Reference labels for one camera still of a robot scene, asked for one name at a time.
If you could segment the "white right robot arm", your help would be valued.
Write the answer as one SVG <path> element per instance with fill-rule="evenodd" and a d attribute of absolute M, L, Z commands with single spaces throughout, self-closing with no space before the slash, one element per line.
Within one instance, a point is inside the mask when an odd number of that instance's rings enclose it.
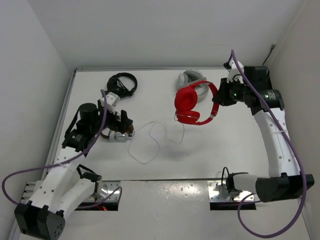
<path fill-rule="evenodd" d="M 237 102 L 250 108 L 263 139 L 268 159 L 268 177 L 247 172 L 229 173 L 225 180 L 228 192 L 248 191 L 264 202 L 298 199 L 314 183 L 312 174 L 302 175 L 298 161 L 288 144 L 285 104 L 279 90 L 272 87 L 266 66 L 246 66 L 246 83 L 236 66 L 225 63 L 228 76 L 222 78 L 217 95 L 212 99 L 223 107 Z"/>

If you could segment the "black headphones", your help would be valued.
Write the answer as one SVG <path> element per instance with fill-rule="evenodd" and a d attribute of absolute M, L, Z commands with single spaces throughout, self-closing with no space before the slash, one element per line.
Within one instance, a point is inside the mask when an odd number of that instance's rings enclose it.
<path fill-rule="evenodd" d="M 131 90 L 129 90 L 121 81 L 121 78 L 129 79 L 134 83 L 134 86 Z M 135 91 L 138 88 L 138 81 L 137 78 L 128 72 L 120 72 L 117 73 L 109 78 L 106 84 L 106 92 L 107 93 L 114 93 L 118 95 L 121 99 L 123 98 L 130 98 L 135 94 Z"/>

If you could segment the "red headphones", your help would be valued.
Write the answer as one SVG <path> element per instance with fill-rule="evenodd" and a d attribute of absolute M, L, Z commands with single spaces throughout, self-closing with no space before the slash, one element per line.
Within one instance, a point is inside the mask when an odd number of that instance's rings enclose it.
<path fill-rule="evenodd" d="M 193 111 L 193 108 L 198 102 L 196 87 L 201 84 L 204 84 L 209 88 L 213 97 L 218 94 L 217 87 L 207 80 L 200 80 L 179 89 L 174 99 L 175 117 L 178 122 L 187 125 L 202 126 L 208 124 L 217 116 L 219 104 L 215 102 L 213 102 L 209 117 L 204 121 L 199 121 L 201 114 L 197 111 Z"/>

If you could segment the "brown silver headphones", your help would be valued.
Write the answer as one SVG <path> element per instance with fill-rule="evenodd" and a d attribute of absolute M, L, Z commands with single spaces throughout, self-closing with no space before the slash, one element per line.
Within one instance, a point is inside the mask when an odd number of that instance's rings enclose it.
<path fill-rule="evenodd" d="M 133 128 L 129 128 L 124 133 L 106 128 L 100 133 L 100 136 L 109 142 L 126 142 L 130 140 L 134 135 L 135 130 Z"/>

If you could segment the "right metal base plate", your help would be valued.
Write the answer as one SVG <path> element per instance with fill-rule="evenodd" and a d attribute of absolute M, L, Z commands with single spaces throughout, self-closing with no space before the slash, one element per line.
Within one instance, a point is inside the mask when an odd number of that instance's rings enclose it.
<path fill-rule="evenodd" d="M 245 190 L 229 193 L 222 187 L 219 180 L 208 181 L 207 188 L 210 203 L 237 203 L 251 194 L 251 192 Z"/>

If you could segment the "metal base plate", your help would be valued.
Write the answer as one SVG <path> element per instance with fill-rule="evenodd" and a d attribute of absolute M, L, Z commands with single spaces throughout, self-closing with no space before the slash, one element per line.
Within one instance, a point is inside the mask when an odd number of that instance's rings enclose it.
<path fill-rule="evenodd" d="M 207 188 L 210 203 L 237 203 L 251 194 L 251 192 L 245 190 L 229 193 L 222 187 L 219 180 L 208 181 Z"/>
<path fill-rule="evenodd" d="M 120 181 L 102 181 L 96 191 L 98 201 L 105 199 L 106 203 L 115 203 L 121 199 L 122 187 Z"/>

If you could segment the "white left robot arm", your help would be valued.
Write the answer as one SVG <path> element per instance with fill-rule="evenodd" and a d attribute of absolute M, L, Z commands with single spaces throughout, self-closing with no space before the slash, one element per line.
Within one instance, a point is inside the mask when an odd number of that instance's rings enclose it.
<path fill-rule="evenodd" d="M 22 234 L 41 240 L 57 240 L 73 211 L 103 206 L 113 195 L 116 201 L 120 200 L 121 186 L 112 191 L 103 189 L 100 175 L 89 169 L 80 173 L 81 162 L 106 128 L 124 137 L 133 129 L 133 121 L 125 110 L 112 111 L 110 105 L 80 105 L 65 132 L 54 165 L 30 198 L 20 202 L 14 210 Z M 80 173 L 79 179 L 68 188 L 74 173 Z"/>

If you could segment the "grey white headphones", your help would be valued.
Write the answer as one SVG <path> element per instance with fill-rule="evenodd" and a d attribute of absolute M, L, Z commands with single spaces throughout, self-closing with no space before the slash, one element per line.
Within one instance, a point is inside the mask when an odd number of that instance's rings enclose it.
<path fill-rule="evenodd" d="M 187 87 L 188 85 L 200 80 L 207 80 L 207 78 L 204 77 L 202 72 L 196 69 L 187 69 L 183 73 L 179 74 L 175 83 L 175 89 L 176 91 L 178 91 L 179 89 Z M 195 91 L 197 93 L 197 103 L 200 103 L 208 95 L 209 86 L 206 84 L 200 84 L 195 88 Z"/>

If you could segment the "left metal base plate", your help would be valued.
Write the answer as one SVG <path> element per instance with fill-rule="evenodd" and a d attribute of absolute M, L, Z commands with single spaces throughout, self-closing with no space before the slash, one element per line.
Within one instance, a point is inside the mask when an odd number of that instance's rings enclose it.
<path fill-rule="evenodd" d="M 122 187 L 120 181 L 102 181 L 96 191 L 98 201 L 105 199 L 106 203 L 115 203 L 121 199 Z"/>

